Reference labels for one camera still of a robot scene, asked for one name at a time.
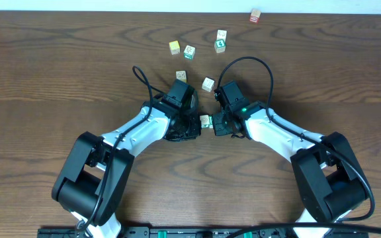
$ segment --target wooden table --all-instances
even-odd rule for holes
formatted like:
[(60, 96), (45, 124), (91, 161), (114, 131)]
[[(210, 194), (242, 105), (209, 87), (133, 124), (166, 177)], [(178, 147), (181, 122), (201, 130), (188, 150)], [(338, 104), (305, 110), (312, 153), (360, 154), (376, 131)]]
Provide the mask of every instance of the wooden table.
[[(227, 49), (214, 51), (217, 29)], [(168, 43), (196, 47), (192, 61)], [(199, 110), (219, 111), (217, 80), (235, 58), (256, 56), (275, 75), (273, 108), (313, 132), (350, 141), (372, 185), (381, 226), (381, 16), (0, 12), (0, 237), (34, 237), (75, 219), (50, 193), (76, 137), (110, 132), (139, 112), (148, 92), (132, 73), (168, 91), (187, 70)], [(255, 61), (233, 66), (250, 100), (265, 100), (268, 74)], [(255, 225), (294, 221), (303, 209), (292, 167), (260, 143), (216, 138), (157, 141), (136, 158), (120, 221), (174, 225)], [(359, 216), (368, 202), (351, 213)]]

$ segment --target wire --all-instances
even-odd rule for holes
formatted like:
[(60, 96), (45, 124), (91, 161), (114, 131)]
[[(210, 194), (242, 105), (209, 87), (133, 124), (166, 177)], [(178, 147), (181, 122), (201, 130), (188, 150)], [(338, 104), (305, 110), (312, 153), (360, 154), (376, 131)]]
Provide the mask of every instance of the wire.
[(373, 193), (372, 193), (372, 190), (371, 190), (371, 187), (367, 181), (366, 178), (364, 178), (354, 167), (354, 165), (349, 161), (349, 159), (347, 159), (344, 155), (338, 153), (337, 151), (334, 151), (330, 148), (328, 148), (327, 146), (323, 145), (322, 143), (319, 143), (309, 137), (306, 137), (304, 134), (299, 134), (298, 132), (295, 132), (294, 130), (291, 130), (290, 128), (287, 128), (286, 126), (280, 124), (279, 122), (277, 122), (273, 116), (270, 115), (270, 112), (269, 112), (269, 108), (270, 108), (270, 103), (271, 103), (271, 98), (273, 96), (273, 87), (274, 87), (274, 79), (273, 79), (273, 73), (271, 72), (271, 69), (270, 67), (261, 59), (259, 58), (256, 58), (256, 57), (252, 57), (252, 56), (245, 56), (245, 57), (241, 57), (241, 58), (238, 58), (238, 59), (235, 59), (233, 60), (231, 63), (229, 63), (229, 65), (227, 65), (223, 72), (220, 74), (220, 77), (218, 79), (218, 84), (217, 84), (217, 89), (220, 88), (220, 83), (222, 82), (222, 78), (223, 78), (223, 75), (224, 73), (236, 62), (238, 61), (241, 61), (241, 60), (255, 60), (255, 61), (258, 61), (259, 63), (262, 63), (265, 68), (267, 69), (267, 71), (269, 72), (269, 75), (270, 75), (270, 92), (269, 92), (269, 96), (267, 98), (267, 103), (266, 103), (266, 107), (265, 107), (265, 111), (266, 111), (266, 115), (267, 117), (269, 118), (269, 120), (271, 122), (274, 122), (277, 126), (279, 126), (280, 128), (296, 135), (296, 136), (299, 136), (301, 139), (305, 139), (319, 147), (321, 147), (322, 149), (326, 150), (327, 152), (329, 152), (332, 156), (335, 156), (336, 158), (338, 158), (339, 160), (342, 161), (342, 163), (346, 164), (352, 171), (354, 171), (354, 173), (356, 174), (357, 178), (361, 181), (361, 184), (362, 186), (364, 187), (364, 189), (366, 190), (367, 192), (367, 195), (368, 197), (370, 198), (370, 209), (368, 211), (368, 213), (366, 215), (363, 215), (361, 217), (357, 217), (357, 218), (341, 218), (339, 221), (361, 221), (361, 220), (364, 220), (364, 219), (367, 219), (369, 218), (373, 213), (374, 213), (374, 209), (376, 207), (376, 202), (374, 201), (374, 196), (373, 196)]
[(248, 227), (241, 229), (228, 235), (226, 238), (234, 238), (238, 235), (245, 234), (252, 231), (260, 231), (263, 229), (278, 229), (278, 228), (330, 228), (330, 229), (348, 229), (357, 232), (367, 232), (381, 234), (381, 227), (371, 227), (366, 225), (356, 225), (356, 224), (344, 224), (344, 223), (315, 223), (315, 222), (292, 222), (292, 223), (264, 223), (261, 225), (255, 225), (253, 227)]
[(117, 146), (118, 144), (120, 143), (120, 141), (122, 141), (122, 139), (124, 138), (124, 136), (129, 133), (130, 131), (132, 131), (134, 128), (136, 128), (136, 126), (139, 126), (142, 122), (145, 122), (149, 116), (151, 115), (151, 112), (152, 112), (152, 105), (153, 105), (153, 97), (152, 97), (152, 90), (156, 90), (156, 91), (159, 91), (158, 89), (156, 88), (153, 88), (151, 87), (151, 85), (149, 84), (149, 81), (147, 79), (147, 77), (145, 76), (145, 73), (138, 67), (138, 66), (133, 66), (132, 68), (132, 71), (134, 73), (134, 75), (142, 81), (142, 79), (138, 76), (138, 74), (135, 72), (135, 69), (137, 69), (142, 77), (145, 79), (144, 81), (144, 84), (148, 87), (148, 93), (149, 93), (149, 106), (148, 106), (148, 113), (139, 121), (139, 122), (136, 122), (135, 124), (133, 124), (132, 126), (130, 126), (129, 128), (127, 128), (124, 132), (120, 133), (114, 143), (114, 145), (112, 145), (112, 149), (111, 149), (111, 152), (110, 152), (110, 155), (108, 157), (108, 162), (106, 163), (106, 167), (105, 167), (105, 172), (104, 172), (104, 177), (102, 179), (102, 184), (101, 184), (101, 189), (99, 190), (99, 194), (98, 194), (98, 198), (97, 198), (97, 202), (93, 208), (93, 211), (92, 211), (92, 214), (91, 216), (89, 217), (89, 219), (86, 221), (85, 224), (82, 224), (81, 221), (77, 222), (76, 226), (75, 226), (75, 232), (76, 233), (81, 233), (81, 232), (86, 232), (88, 234), (88, 236), (92, 237), (91, 234), (89, 234), (87, 232), (87, 228), (89, 227), (89, 225), (91, 224), (91, 222), (94, 220), (95, 216), (97, 215), (97, 212), (98, 212), (98, 209), (99, 207), (101, 206), (101, 203), (103, 201), (103, 194), (104, 194), (104, 191), (105, 191), (105, 186), (106, 186), (106, 182), (108, 180), (108, 174), (110, 172), (110, 168), (111, 168), (111, 163), (114, 159), (114, 153), (117, 149)]

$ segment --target robotic arm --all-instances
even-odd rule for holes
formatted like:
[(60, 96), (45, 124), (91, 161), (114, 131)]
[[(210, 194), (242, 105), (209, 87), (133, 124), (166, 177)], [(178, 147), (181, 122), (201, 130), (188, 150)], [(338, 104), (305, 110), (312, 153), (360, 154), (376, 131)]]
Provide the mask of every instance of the robotic arm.
[[(148, 119), (124, 134), (147, 116), (150, 106), (152, 109)], [(197, 107), (196, 91), (176, 80), (161, 100), (156, 100), (153, 105), (145, 102), (140, 113), (119, 129), (99, 137), (89, 132), (81, 134), (52, 189), (52, 198), (82, 223), (94, 217), (87, 228), (88, 235), (95, 238), (117, 237), (121, 226), (114, 212), (120, 203), (134, 158), (161, 138), (182, 141), (199, 136), (201, 126)], [(122, 136), (121, 141), (116, 149), (112, 149), (119, 136)], [(105, 171), (110, 153), (114, 156), (106, 176), (102, 202), (97, 207), (103, 179), (83, 169), (87, 165)]]
[[(222, 108), (221, 112), (212, 116), (216, 136), (232, 134), (232, 137), (253, 139), (269, 146), (292, 163), (301, 199), (306, 207), (297, 222), (335, 222), (368, 198), (361, 181), (346, 164), (326, 152), (323, 147), (290, 133), (283, 126), (342, 153), (365, 178), (344, 136), (337, 132), (329, 136), (308, 132), (268, 108), (276, 123), (272, 122), (265, 104), (249, 103), (235, 81), (214, 92)], [(334, 165), (337, 170), (326, 177), (322, 169)], [(313, 238), (323, 237), (328, 230), (294, 228), (299, 237)]]

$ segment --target white wall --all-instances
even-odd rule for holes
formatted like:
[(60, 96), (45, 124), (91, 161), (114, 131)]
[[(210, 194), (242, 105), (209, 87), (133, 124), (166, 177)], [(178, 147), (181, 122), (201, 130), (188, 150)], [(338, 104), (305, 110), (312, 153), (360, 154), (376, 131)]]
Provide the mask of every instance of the white wall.
[(0, 0), (0, 10), (381, 14), (381, 0)]

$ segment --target cube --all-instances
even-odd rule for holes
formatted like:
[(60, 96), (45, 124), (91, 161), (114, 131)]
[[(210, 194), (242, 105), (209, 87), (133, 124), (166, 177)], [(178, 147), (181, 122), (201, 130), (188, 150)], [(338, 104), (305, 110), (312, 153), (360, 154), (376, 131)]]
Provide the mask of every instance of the cube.
[(187, 83), (186, 71), (176, 71), (176, 79)]
[(216, 49), (217, 53), (222, 53), (226, 50), (226, 43), (223, 39), (216, 40), (216, 43), (214, 43), (214, 49)]
[(185, 58), (193, 60), (193, 57), (195, 56), (195, 51), (196, 51), (195, 47), (186, 46), (185, 50), (183, 51), (185, 53)]
[(258, 23), (259, 16), (261, 15), (261, 11), (258, 9), (252, 9), (251, 16), (249, 17), (250, 22)]
[(211, 92), (212, 86), (214, 86), (214, 80), (206, 77), (204, 82), (202, 83), (202, 89)]
[(227, 30), (217, 30), (217, 40), (224, 40), (226, 42)]
[(177, 40), (170, 42), (169, 45), (170, 45), (170, 52), (172, 55), (180, 53), (180, 45)]
[(201, 128), (212, 128), (212, 117), (209, 115), (199, 116), (201, 121)]

